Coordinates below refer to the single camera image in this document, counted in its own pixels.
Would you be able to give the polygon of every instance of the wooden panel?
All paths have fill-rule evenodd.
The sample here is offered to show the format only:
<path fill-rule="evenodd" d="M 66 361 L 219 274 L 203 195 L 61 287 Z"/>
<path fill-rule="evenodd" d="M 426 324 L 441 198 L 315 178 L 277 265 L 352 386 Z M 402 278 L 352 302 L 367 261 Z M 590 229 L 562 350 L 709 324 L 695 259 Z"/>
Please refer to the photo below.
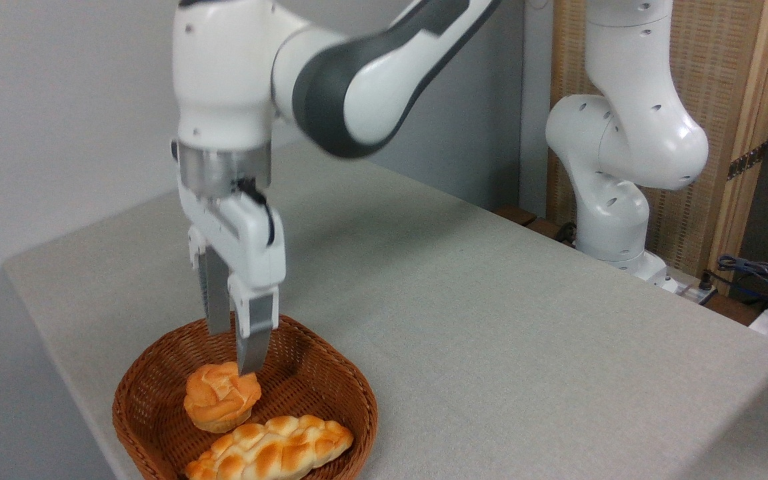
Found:
<path fill-rule="evenodd" d="M 768 21 L 761 24 L 740 119 L 739 133 L 732 150 L 734 158 L 739 158 L 768 139 Z M 727 182 L 707 261 L 708 268 L 716 268 L 720 255 L 740 253 L 759 172 L 757 165 Z"/>

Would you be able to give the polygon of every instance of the woven panel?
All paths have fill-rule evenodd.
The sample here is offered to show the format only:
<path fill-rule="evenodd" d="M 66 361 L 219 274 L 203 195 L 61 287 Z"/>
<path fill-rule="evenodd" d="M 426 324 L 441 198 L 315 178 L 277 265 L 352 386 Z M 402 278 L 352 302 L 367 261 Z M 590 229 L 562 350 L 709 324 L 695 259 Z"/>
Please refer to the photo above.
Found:
<path fill-rule="evenodd" d="M 118 440 L 148 480 L 177 480 L 188 462 L 222 434 L 195 427 L 183 408 L 189 375 L 205 364 L 235 361 L 235 331 L 215 337 L 205 320 L 184 325 L 148 347 L 120 381 L 112 420 Z M 378 406 L 359 370 L 318 335 L 281 316 L 268 356 L 257 373 L 262 398 L 248 423 L 282 415 L 311 414 L 335 420 L 354 434 L 354 444 L 307 479 L 348 480 L 359 474 L 372 450 Z"/>
<path fill-rule="evenodd" d="M 671 73 L 683 104 L 707 132 L 710 156 L 689 188 L 643 191 L 651 209 L 647 248 L 686 273 L 698 273 L 709 255 L 762 5 L 762 0 L 674 2 Z M 565 95 L 600 94 L 585 73 L 585 0 L 558 0 L 554 8 L 553 103 Z M 554 155 L 547 197 L 548 219 L 574 221 L 573 190 Z"/>

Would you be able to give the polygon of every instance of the round bun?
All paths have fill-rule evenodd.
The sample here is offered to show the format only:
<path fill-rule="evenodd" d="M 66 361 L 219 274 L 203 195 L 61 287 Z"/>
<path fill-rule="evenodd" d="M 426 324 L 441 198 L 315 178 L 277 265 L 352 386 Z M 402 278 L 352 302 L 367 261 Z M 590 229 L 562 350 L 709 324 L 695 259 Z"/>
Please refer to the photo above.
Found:
<path fill-rule="evenodd" d="M 225 433 L 251 416 L 251 407 L 262 395 L 257 376 L 239 377 L 236 362 L 204 365 L 189 376 L 183 406 L 195 426 Z"/>

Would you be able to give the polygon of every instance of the white wall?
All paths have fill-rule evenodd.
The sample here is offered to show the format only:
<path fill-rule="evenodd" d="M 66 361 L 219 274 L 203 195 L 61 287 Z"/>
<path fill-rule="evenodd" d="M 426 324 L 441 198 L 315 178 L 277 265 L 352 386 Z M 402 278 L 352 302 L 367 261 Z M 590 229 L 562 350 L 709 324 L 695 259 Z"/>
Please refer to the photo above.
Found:
<path fill-rule="evenodd" d="M 286 4 L 362 33 L 408 0 Z M 1 264 L 173 188 L 173 10 L 0 0 L 0 479 L 111 476 Z M 375 160 L 483 206 L 515 201 L 521 22 L 503 2 Z"/>
<path fill-rule="evenodd" d="M 553 52 L 553 0 L 527 0 L 524 21 L 520 205 L 538 216 L 547 210 L 545 125 Z"/>

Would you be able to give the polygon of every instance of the pastry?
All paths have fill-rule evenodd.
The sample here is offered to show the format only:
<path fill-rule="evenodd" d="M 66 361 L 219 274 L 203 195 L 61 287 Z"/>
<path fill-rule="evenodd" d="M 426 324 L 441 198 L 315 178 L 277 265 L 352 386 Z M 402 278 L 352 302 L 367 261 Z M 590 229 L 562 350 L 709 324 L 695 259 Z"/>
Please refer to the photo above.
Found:
<path fill-rule="evenodd" d="M 239 377 L 234 361 L 204 365 L 189 376 L 183 406 L 197 428 L 225 433 L 251 416 L 251 407 L 262 390 L 257 376 Z"/>
<path fill-rule="evenodd" d="M 298 480 L 342 455 L 354 436 L 338 422 L 312 415 L 248 423 L 188 464 L 189 480 Z"/>

